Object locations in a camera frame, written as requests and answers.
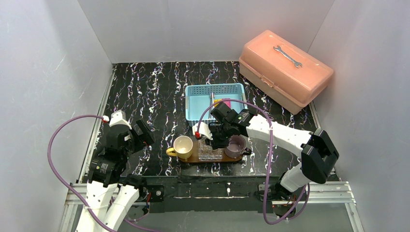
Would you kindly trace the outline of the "purple translucent cup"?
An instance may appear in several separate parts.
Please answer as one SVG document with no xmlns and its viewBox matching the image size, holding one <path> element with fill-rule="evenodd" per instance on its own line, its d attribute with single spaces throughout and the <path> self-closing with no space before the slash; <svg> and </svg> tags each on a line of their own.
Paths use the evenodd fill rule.
<svg viewBox="0 0 410 232">
<path fill-rule="evenodd" d="M 236 159 L 243 155 L 250 155 L 252 150 L 246 147 L 246 141 L 242 136 L 233 135 L 229 138 L 228 146 L 224 148 L 224 153 L 228 157 Z"/>
</svg>

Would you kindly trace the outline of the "cream yellow mug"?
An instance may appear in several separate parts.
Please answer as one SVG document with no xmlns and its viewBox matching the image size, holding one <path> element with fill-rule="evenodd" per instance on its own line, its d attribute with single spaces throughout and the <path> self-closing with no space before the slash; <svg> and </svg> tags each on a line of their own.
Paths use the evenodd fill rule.
<svg viewBox="0 0 410 232">
<path fill-rule="evenodd" d="M 179 136 L 173 142 L 173 147 L 166 150 L 168 156 L 178 157 L 180 160 L 188 160 L 193 153 L 193 141 L 188 136 Z"/>
</svg>

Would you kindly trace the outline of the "light blue plastic basket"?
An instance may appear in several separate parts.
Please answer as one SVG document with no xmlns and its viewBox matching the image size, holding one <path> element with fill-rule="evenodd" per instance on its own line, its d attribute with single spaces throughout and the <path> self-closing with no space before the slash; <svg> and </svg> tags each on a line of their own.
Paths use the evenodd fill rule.
<svg viewBox="0 0 410 232">
<path fill-rule="evenodd" d="M 235 99 L 245 101 L 244 87 L 235 84 L 192 85 L 185 88 L 185 116 L 189 126 L 198 123 L 204 110 L 210 106 L 210 93 L 215 99 Z"/>
</svg>

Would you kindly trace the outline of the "brown wooden oval tray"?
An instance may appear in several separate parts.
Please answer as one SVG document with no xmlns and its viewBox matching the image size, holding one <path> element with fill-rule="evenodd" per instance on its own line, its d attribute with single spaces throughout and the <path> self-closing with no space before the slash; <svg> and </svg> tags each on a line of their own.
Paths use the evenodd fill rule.
<svg viewBox="0 0 410 232">
<path fill-rule="evenodd" d="M 178 158 L 184 163 L 219 163 L 219 162 L 237 162 L 242 160 L 244 155 L 236 158 L 227 156 L 224 149 L 213 150 L 211 146 L 206 145 L 202 140 L 194 141 L 192 155 L 188 159 Z"/>
</svg>

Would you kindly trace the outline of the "yellow toothpaste tube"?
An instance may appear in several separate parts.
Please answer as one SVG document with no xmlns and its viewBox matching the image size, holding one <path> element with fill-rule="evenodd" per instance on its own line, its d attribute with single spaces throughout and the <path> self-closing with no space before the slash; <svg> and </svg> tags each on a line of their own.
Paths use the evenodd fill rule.
<svg viewBox="0 0 410 232">
<path fill-rule="evenodd" d="M 221 101 L 222 101 L 222 99 L 215 99 L 214 100 L 214 107 L 216 107 Z"/>
</svg>

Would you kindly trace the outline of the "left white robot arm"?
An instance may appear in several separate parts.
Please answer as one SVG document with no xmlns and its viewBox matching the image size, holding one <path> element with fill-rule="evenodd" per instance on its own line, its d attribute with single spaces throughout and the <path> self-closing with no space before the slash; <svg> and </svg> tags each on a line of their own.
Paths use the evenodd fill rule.
<svg viewBox="0 0 410 232">
<path fill-rule="evenodd" d="M 134 129 L 123 119 L 110 121 L 106 145 L 89 167 L 87 205 L 83 207 L 76 231 L 103 232 L 104 227 L 116 231 L 133 203 L 145 193 L 145 177 L 129 174 L 121 179 L 129 155 L 154 143 L 147 124 L 138 120 L 136 125 Z"/>
</svg>

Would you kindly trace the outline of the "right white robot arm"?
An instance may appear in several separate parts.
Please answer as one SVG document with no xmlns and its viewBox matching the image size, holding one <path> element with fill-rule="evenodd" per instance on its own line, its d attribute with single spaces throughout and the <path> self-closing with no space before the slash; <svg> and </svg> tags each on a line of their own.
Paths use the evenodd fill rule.
<svg viewBox="0 0 410 232">
<path fill-rule="evenodd" d="M 230 137 L 243 135 L 267 141 L 270 148 L 276 145 L 300 158 L 300 163 L 277 181 L 276 192 L 290 194 L 310 182 L 324 184 L 339 158 L 328 133 L 320 128 L 311 132 L 281 125 L 256 106 L 238 113 L 221 102 L 210 113 L 216 122 L 198 123 L 195 136 L 204 136 L 213 149 L 226 148 Z"/>
</svg>

